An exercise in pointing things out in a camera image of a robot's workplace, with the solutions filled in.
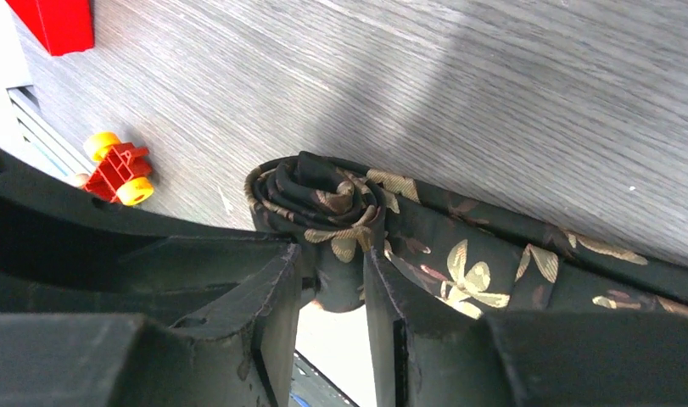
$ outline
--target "fabric roll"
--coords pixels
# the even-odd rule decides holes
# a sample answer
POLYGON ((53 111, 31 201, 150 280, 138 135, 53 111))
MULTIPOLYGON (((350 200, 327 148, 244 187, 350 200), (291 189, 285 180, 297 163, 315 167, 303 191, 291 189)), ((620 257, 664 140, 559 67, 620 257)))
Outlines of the fabric roll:
POLYGON ((521 309, 688 315, 688 268, 344 159, 302 152, 255 168, 259 231, 302 246, 323 309, 365 301, 363 254, 381 250, 422 290, 471 318, 521 309))

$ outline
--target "tabletop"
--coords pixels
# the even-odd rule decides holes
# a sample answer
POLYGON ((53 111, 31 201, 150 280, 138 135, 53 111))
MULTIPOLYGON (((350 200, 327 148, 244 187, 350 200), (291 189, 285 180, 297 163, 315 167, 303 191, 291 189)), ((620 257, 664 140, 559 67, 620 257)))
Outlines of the tabletop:
POLYGON ((308 150, 688 265, 688 0, 92 3, 94 49, 25 55, 72 143, 150 148, 147 210, 250 229, 308 150))

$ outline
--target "black floral scarf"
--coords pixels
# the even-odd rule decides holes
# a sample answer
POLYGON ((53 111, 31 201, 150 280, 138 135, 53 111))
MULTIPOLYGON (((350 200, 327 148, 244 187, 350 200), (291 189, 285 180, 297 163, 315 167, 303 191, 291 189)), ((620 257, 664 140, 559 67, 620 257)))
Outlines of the black floral scarf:
POLYGON ((499 309, 665 310, 688 315, 688 269, 455 192, 302 152, 246 179, 259 231, 292 234, 316 301, 361 306, 375 248, 421 289, 479 318, 499 309))

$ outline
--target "black fabric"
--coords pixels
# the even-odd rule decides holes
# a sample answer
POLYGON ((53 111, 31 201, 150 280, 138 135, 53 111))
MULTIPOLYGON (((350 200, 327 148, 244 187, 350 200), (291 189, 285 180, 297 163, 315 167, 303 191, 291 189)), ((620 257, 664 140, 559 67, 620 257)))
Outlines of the black fabric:
POLYGON ((363 253, 382 250, 464 315, 504 309, 666 310, 688 315, 688 268, 343 159, 302 152, 252 171, 259 231, 293 235, 322 308, 361 306, 363 253))

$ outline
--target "red and yellow toy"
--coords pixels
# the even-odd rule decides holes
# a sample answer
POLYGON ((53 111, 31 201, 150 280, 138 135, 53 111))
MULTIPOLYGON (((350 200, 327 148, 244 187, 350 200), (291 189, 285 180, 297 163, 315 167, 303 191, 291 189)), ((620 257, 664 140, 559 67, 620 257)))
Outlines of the red and yellow toy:
POLYGON ((151 165, 143 158, 148 148, 121 142, 111 132, 98 133, 84 143, 84 151, 98 162, 96 170, 81 187, 107 202, 133 206, 154 193, 148 181, 151 165))

